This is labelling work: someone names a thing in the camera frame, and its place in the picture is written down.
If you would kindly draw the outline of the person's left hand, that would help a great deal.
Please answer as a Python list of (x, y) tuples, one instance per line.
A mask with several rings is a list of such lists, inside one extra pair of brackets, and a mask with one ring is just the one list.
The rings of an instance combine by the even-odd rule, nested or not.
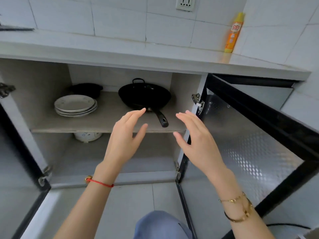
[(132, 146), (134, 127), (145, 112), (146, 108), (128, 112), (115, 123), (102, 162), (104, 166), (120, 170), (136, 153), (138, 148)]

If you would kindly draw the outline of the person's right hand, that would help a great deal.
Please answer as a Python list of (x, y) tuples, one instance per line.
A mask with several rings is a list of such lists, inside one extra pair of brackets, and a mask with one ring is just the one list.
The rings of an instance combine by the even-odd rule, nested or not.
[(191, 138), (191, 151), (185, 155), (212, 183), (221, 179), (227, 167), (209, 130), (199, 130), (185, 113), (179, 112), (176, 117), (185, 124)]

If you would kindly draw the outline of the glass wok lid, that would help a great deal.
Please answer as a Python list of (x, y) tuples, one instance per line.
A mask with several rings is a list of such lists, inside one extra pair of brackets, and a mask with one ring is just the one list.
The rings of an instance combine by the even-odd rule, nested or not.
[(133, 90), (133, 92), (158, 92), (165, 89), (160, 85), (147, 83), (142, 78), (134, 78), (131, 83), (126, 84), (121, 88), (124, 90)]

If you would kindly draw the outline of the person's blue trouser leg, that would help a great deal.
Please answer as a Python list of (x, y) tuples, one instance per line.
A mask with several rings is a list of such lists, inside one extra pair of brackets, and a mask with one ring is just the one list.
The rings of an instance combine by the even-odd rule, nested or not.
[(155, 210), (135, 226), (133, 239), (193, 239), (191, 230), (171, 214)]

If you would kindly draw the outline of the person's right forearm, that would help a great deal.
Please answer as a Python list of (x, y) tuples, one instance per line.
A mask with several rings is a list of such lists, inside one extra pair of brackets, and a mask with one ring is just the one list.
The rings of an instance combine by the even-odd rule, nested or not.
[(231, 170), (227, 169), (221, 179), (212, 184), (230, 221), (235, 239), (275, 239), (250, 200), (243, 194)]

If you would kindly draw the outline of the black cooking pot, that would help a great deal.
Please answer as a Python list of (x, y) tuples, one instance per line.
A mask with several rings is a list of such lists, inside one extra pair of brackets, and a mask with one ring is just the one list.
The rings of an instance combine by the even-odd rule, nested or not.
[(75, 95), (83, 95), (97, 99), (103, 90), (103, 86), (94, 83), (82, 83), (70, 86), (69, 90)]

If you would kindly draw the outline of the white plate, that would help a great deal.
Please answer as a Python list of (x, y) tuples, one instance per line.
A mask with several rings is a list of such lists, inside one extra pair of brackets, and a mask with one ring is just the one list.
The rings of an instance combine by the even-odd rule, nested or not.
[(67, 95), (57, 99), (54, 107), (62, 112), (80, 113), (89, 110), (95, 104), (95, 99), (84, 95)]
[(94, 105), (89, 108), (88, 110), (84, 111), (84, 112), (75, 112), (75, 113), (70, 113), (70, 112), (63, 112), (61, 110), (59, 110), (58, 108), (55, 108), (55, 111), (59, 114), (62, 114), (62, 115), (68, 115), (68, 116), (71, 116), (71, 115), (82, 115), (84, 113), (90, 113), (90, 112), (93, 112), (94, 110), (96, 110), (98, 107), (98, 103), (97, 101), (95, 100), (94, 102)]
[(88, 115), (88, 114), (90, 114), (90, 113), (84, 113), (84, 114), (82, 114), (82, 115), (71, 115), (71, 116), (68, 116), (68, 115), (62, 115), (62, 114), (59, 114), (59, 113), (57, 113), (58, 115), (60, 115), (60, 116), (63, 116), (63, 117), (82, 117), (82, 116), (86, 116), (86, 115)]

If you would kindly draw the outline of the grey cabinet shelf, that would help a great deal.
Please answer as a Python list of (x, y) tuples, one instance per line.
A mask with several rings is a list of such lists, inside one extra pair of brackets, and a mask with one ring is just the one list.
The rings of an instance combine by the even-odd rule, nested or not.
[[(115, 123), (132, 109), (127, 107), (116, 92), (102, 92), (97, 99), (97, 109), (82, 117), (64, 117), (56, 111), (48, 112), (45, 118), (31, 128), (34, 133), (74, 133), (102, 132), (110, 133)], [(138, 132), (143, 124), (148, 124), (147, 133), (184, 132), (186, 126), (175, 116), (176, 105), (170, 101), (161, 112), (168, 120), (169, 126), (163, 128), (154, 112), (145, 112), (137, 121), (134, 132)]]

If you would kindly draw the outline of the white wall socket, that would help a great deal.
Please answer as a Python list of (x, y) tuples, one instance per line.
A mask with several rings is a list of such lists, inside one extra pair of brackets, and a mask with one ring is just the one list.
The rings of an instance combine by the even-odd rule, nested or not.
[(196, 0), (176, 0), (176, 9), (192, 12), (195, 7)]

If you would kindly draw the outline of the white rice cooker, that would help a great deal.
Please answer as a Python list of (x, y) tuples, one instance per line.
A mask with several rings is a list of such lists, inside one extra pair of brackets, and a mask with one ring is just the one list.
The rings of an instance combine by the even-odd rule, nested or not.
[(103, 135), (100, 132), (75, 132), (73, 134), (76, 140), (83, 143), (95, 141)]

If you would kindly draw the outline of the orange spray bottle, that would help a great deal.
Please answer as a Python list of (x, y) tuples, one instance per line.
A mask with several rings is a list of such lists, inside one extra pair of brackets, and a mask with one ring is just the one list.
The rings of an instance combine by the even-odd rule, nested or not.
[(232, 27), (230, 29), (226, 44), (225, 44), (225, 53), (232, 53), (237, 42), (238, 36), (241, 31), (241, 27), (244, 23), (245, 13), (238, 13), (237, 17), (234, 19)]

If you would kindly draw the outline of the black framed metal cabinet door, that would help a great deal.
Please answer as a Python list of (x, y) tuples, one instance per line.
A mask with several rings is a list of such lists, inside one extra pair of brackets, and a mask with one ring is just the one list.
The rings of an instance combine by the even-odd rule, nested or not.
[(179, 112), (198, 116), (277, 239), (319, 239), (319, 131), (281, 111), (298, 80), (174, 74)]
[(0, 239), (21, 239), (51, 189), (0, 104)]

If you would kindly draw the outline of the person's left forearm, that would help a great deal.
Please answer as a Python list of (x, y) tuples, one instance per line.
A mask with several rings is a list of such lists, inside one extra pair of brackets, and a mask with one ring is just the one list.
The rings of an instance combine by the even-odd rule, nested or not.
[(121, 169), (97, 166), (86, 189), (53, 239), (94, 239), (106, 202)]

